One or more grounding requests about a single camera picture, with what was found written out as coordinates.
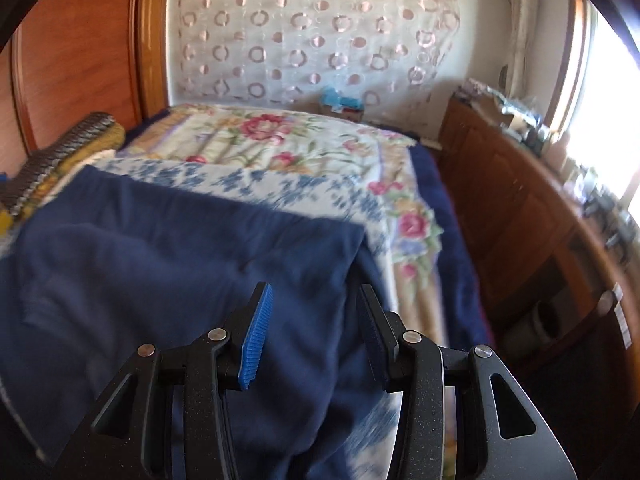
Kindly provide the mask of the pink floral beige blanket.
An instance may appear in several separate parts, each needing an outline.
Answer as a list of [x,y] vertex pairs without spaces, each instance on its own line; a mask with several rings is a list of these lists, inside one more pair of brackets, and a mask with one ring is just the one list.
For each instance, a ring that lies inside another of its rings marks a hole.
[[171,107],[111,161],[116,174],[307,217],[361,224],[404,322],[448,342],[442,229],[420,196],[408,136],[287,110]]

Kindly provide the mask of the wooden sideboard cabinet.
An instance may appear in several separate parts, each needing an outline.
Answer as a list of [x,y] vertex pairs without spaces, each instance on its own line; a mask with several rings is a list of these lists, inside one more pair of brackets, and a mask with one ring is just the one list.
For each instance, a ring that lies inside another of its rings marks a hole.
[[492,326],[520,316],[516,298],[541,269],[555,264],[570,286],[572,314],[583,320],[594,305],[588,278],[622,295],[614,316],[620,357],[639,382],[639,295],[631,274],[604,247],[593,221],[562,190],[554,174],[502,133],[460,93],[448,101],[439,131],[440,173],[480,279]]

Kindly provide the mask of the blue box behind bed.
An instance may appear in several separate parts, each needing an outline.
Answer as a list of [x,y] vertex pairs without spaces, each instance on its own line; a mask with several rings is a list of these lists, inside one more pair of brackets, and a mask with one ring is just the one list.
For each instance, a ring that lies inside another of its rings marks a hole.
[[319,100],[322,115],[361,122],[364,115],[364,104],[360,99],[343,96],[332,87],[322,90]]

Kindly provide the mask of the clutter on sideboard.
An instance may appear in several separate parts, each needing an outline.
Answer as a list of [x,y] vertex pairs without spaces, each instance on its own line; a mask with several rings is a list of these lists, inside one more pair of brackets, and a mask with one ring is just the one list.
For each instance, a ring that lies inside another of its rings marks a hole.
[[443,123],[451,127],[456,119],[468,114],[491,133],[498,132],[546,167],[549,178],[560,193],[580,208],[584,218],[597,220],[607,250],[614,250],[621,263],[639,255],[639,215],[631,206],[639,201],[639,175],[627,178],[622,170],[622,151],[611,150],[612,166],[605,166],[598,156],[603,148],[589,151],[578,145],[568,130],[546,125],[541,116],[518,100],[509,100],[494,88],[475,79],[465,81],[450,99],[460,110],[450,110]]

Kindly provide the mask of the yellow plush toy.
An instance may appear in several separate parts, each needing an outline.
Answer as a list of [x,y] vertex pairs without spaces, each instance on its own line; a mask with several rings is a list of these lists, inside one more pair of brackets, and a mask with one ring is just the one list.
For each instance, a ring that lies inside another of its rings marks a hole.
[[6,236],[14,225],[14,219],[4,208],[0,209],[0,236]]

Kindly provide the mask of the black white patterned folded cloth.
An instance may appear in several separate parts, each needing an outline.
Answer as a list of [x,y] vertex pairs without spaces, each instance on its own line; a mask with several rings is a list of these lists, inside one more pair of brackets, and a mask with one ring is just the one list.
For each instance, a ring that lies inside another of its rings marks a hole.
[[1,211],[13,220],[27,218],[36,206],[83,160],[104,150],[118,150],[125,129],[110,114],[95,112],[48,148],[36,151],[17,175],[1,185]]

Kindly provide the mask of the white circle pattern curtain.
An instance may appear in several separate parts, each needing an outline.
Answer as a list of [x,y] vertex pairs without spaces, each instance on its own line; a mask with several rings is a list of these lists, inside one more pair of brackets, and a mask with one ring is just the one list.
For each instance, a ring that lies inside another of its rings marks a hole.
[[460,26],[458,0],[167,0],[171,103],[314,110],[332,91],[415,129]]

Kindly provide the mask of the wooden wardrobe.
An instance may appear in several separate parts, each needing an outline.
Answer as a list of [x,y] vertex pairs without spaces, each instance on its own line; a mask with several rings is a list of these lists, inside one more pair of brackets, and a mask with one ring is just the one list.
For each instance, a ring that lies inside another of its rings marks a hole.
[[167,0],[1,0],[1,170],[91,112],[127,129],[168,104]]

